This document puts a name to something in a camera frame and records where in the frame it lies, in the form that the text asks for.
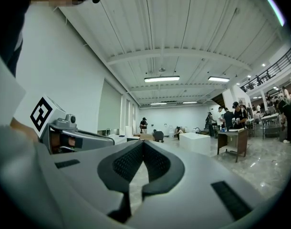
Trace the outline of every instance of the recessed ceiling light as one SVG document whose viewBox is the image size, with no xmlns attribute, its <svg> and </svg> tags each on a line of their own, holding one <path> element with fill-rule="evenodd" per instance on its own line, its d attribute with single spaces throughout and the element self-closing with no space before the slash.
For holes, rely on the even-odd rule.
<svg viewBox="0 0 291 229">
<path fill-rule="evenodd" d="M 178 81 L 179 76 L 158 76 L 145 78 L 145 82 L 166 82 L 166 81 Z"/>
<path fill-rule="evenodd" d="M 194 102 L 183 102 L 183 104 L 196 104 L 197 101 L 194 101 Z"/>
<path fill-rule="evenodd" d="M 161 104 L 166 104 L 166 103 L 152 103 L 151 105 L 161 105 Z"/>
<path fill-rule="evenodd" d="M 285 23 L 285 19 L 283 17 L 283 14 L 281 13 L 281 11 L 279 10 L 278 6 L 276 5 L 276 3 L 274 2 L 274 0 L 268 0 L 269 4 L 271 5 L 271 7 L 273 8 L 275 14 L 277 15 L 277 18 L 279 20 L 279 23 L 281 26 L 284 25 Z"/>
<path fill-rule="evenodd" d="M 229 82 L 229 78 L 224 78 L 224 77 L 216 77 L 216 76 L 211 76 L 208 78 L 209 81 L 217 81 L 217 82 Z"/>
</svg>

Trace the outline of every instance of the ceiling light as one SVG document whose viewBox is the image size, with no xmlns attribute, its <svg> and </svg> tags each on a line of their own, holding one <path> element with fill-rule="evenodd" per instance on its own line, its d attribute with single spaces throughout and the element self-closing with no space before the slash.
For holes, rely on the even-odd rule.
<svg viewBox="0 0 291 229">
<path fill-rule="evenodd" d="M 208 78 L 209 81 L 217 81 L 217 82 L 229 82 L 229 78 L 224 78 L 224 77 L 216 77 L 216 76 L 211 76 Z"/>
<path fill-rule="evenodd" d="M 279 10 L 278 6 L 274 2 L 274 0 L 268 0 L 268 2 L 271 5 L 272 9 L 274 10 L 274 12 L 279 20 L 280 25 L 283 26 L 285 23 L 285 20 L 284 20 L 284 17 L 282 15 L 281 11 Z"/>
<path fill-rule="evenodd" d="M 166 104 L 166 103 L 153 103 L 151 105 L 161 105 L 161 104 Z"/>
<path fill-rule="evenodd" d="M 166 81 L 178 81 L 179 76 L 158 76 L 145 78 L 145 82 L 166 82 Z"/>
<path fill-rule="evenodd" d="M 194 101 L 194 102 L 183 102 L 183 104 L 196 104 L 197 101 Z"/>
</svg>

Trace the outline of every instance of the balcony railing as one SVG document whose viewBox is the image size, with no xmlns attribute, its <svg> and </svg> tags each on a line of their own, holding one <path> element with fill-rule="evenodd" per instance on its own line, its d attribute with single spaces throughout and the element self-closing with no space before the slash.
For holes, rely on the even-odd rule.
<svg viewBox="0 0 291 229">
<path fill-rule="evenodd" d="M 291 48 L 283 55 L 276 63 L 274 63 L 270 68 L 268 68 L 265 72 L 258 75 L 258 77 L 250 80 L 247 84 L 241 87 L 244 92 L 251 91 L 255 89 L 257 86 L 265 83 L 269 79 L 275 77 L 278 73 L 280 73 L 285 67 L 287 67 L 291 63 Z"/>
</svg>

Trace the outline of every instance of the white cube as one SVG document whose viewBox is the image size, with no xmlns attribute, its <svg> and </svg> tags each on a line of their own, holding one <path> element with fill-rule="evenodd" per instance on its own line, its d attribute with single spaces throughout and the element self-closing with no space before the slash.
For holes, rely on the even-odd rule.
<svg viewBox="0 0 291 229">
<path fill-rule="evenodd" d="M 179 145 L 185 150 L 210 156 L 210 136 L 196 133 L 179 135 Z"/>
</svg>

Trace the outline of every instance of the marble floor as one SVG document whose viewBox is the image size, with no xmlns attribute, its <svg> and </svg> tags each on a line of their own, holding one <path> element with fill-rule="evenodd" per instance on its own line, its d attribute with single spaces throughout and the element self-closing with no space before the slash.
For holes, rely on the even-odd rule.
<svg viewBox="0 0 291 229">
<path fill-rule="evenodd" d="M 176 138 L 165 138 L 165 144 L 182 148 Z M 235 154 L 220 149 L 217 155 L 218 140 L 211 138 L 210 156 L 224 167 L 250 182 L 265 199 L 282 191 L 291 173 L 291 144 L 279 142 L 277 138 L 252 137 L 248 140 L 246 157 L 239 156 L 235 163 Z M 148 183 L 147 169 L 144 163 L 130 183 L 132 213 L 141 205 L 141 188 Z"/>
</svg>

